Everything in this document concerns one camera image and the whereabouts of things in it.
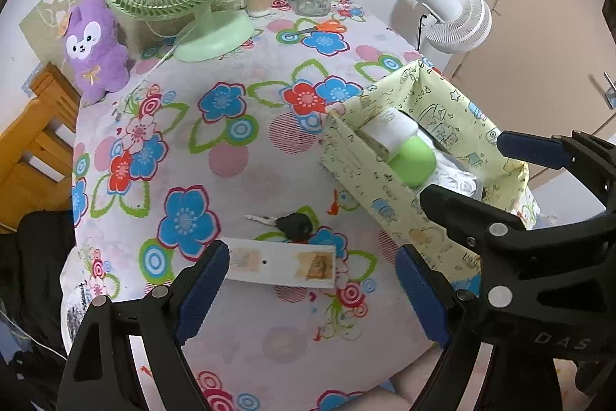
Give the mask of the small white charger box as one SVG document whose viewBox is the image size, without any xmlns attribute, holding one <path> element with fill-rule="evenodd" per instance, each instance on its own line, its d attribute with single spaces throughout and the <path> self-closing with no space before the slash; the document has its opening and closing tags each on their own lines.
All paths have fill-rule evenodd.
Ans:
<svg viewBox="0 0 616 411">
<path fill-rule="evenodd" d="M 418 133 L 418 123 L 400 109 L 388 107 L 363 124 L 357 134 L 386 162 L 394 158 L 402 145 Z"/>
</svg>

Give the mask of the white power strip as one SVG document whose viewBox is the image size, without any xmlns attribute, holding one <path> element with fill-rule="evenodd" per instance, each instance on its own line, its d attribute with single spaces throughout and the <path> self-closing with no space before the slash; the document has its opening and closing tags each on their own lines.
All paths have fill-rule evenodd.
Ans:
<svg viewBox="0 0 616 411">
<path fill-rule="evenodd" d="M 228 280 L 306 289 L 335 287 L 334 246 L 237 238 L 223 238 L 223 243 L 230 254 Z"/>
</svg>

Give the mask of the black cloth on chair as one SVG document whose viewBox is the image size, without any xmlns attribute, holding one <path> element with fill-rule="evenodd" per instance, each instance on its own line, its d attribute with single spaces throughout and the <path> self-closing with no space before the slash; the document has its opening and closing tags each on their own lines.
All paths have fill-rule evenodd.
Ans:
<svg viewBox="0 0 616 411">
<path fill-rule="evenodd" d="M 67 211 L 34 212 L 1 236 L 1 408 L 53 410 L 66 365 L 60 273 L 75 245 Z"/>
</svg>

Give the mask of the yellow patterned fabric storage box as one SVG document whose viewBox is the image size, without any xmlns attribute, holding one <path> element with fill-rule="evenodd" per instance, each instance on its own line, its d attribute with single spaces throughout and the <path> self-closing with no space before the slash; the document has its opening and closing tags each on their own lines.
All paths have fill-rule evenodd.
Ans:
<svg viewBox="0 0 616 411">
<path fill-rule="evenodd" d="M 497 149 L 498 127 L 436 70 L 416 60 L 368 86 L 329 112 L 321 162 L 399 245 L 412 244 L 448 280 L 480 273 L 475 252 L 450 240 L 424 214 L 415 190 L 358 136 L 365 123 L 389 107 L 407 112 L 437 143 L 484 184 L 488 205 L 533 228 L 540 208 L 528 187 L 527 163 Z"/>
</svg>

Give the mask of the green rounded container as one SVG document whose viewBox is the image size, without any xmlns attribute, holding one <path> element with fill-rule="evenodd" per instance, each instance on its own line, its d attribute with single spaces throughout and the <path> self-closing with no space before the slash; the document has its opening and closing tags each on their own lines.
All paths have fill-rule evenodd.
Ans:
<svg viewBox="0 0 616 411">
<path fill-rule="evenodd" d="M 432 148 L 418 136 L 406 140 L 396 156 L 388 163 L 403 184 L 421 186 L 437 169 L 437 158 Z"/>
</svg>

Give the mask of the beige wooden door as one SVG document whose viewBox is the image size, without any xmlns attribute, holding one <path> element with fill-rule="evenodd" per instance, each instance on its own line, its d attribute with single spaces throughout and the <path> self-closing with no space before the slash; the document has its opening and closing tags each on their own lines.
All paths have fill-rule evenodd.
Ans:
<svg viewBox="0 0 616 411">
<path fill-rule="evenodd" d="M 604 94 L 615 79 L 615 43 L 603 1 L 493 0 L 490 35 L 453 84 L 501 130 L 614 140 Z"/>
</svg>

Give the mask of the black car key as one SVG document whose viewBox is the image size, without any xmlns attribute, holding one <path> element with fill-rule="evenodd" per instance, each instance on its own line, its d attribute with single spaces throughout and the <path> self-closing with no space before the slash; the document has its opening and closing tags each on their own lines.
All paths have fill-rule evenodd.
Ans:
<svg viewBox="0 0 616 411">
<path fill-rule="evenodd" d="M 265 217 L 256 215 L 246 215 L 249 221 L 275 227 L 290 242 L 305 242 L 313 232 L 313 224 L 310 218 L 304 213 L 291 213 L 281 217 Z"/>
</svg>

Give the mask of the white standing fan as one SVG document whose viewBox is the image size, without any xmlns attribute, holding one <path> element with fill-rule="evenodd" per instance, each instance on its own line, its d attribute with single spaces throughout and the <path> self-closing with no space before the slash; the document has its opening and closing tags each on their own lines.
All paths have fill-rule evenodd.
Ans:
<svg viewBox="0 0 616 411">
<path fill-rule="evenodd" d="M 418 48 L 423 43 L 445 54 L 467 53 L 480 46 L 492 29 L 485 0 L 415 0 L 426 10 L 418 23 Z"/>
</svg>

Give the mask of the wooden chair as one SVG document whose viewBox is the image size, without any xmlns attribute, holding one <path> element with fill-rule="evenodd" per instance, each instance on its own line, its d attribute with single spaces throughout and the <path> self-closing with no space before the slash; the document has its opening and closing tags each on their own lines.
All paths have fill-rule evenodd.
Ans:
<svg viewBox="0 0 616 411">
<path fill-rule="evenodd" d="M 36 211 L 67 210 L 73 147 L 52 129 L 54 120 L 76 130 L 79 94 L 49 62 L 30 84 L 34 98 L 1 134 L 1 231 L 14 233 Z"/>
</svg>

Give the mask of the floral tablecloth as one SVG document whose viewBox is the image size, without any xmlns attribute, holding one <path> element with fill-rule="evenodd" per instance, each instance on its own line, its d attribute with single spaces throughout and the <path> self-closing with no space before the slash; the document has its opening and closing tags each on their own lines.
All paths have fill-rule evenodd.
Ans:
<svg viewBox="0 0 616 411">
<path fill-rule="evenodd" d="M 313 34 L 284 2 L 219 59 L 145 50 L 118 95 L 83 107 L 74 145 L 76 247 L 63 341 L 91 300 L 139 298 L 216 238 L 275 241 L 261 217 L 300 212 L 336 249 L 330 291 L 228 280 L 185 345 L 218 410 L 406 410 L 437 361 L 393 270 L 396 243 L 320 162 L 321 115 L 418 59 L 349 1 Z"/>
</svg>

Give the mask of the purple plush toy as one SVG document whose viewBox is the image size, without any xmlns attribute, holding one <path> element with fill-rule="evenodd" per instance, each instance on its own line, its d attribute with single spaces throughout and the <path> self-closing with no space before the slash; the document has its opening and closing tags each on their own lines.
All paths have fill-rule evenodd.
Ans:
<svg viewBox="0 0 616 411">
<path fill-rule="evenodd" d="M 82 0 L 60 22 L 59 38 L 82 99 L 92 104 L 129 82 L 129 49 L 105 0 Z"/>
</svg>

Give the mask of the orange handled scissors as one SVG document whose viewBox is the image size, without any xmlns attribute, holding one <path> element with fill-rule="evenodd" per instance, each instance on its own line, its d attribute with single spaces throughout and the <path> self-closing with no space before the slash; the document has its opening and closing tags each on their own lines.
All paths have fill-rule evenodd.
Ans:
<svg viewBox="0 0 616 411">
<path fill-rule="evenodd" d="M 313 32 L 330 32 L 330 34 L 344 34 L 348 28 L 341 22 L 333 19 L 317 23 L 312 27 L 299 30 L 298 34 L 312 34 Z"/>
</svg>

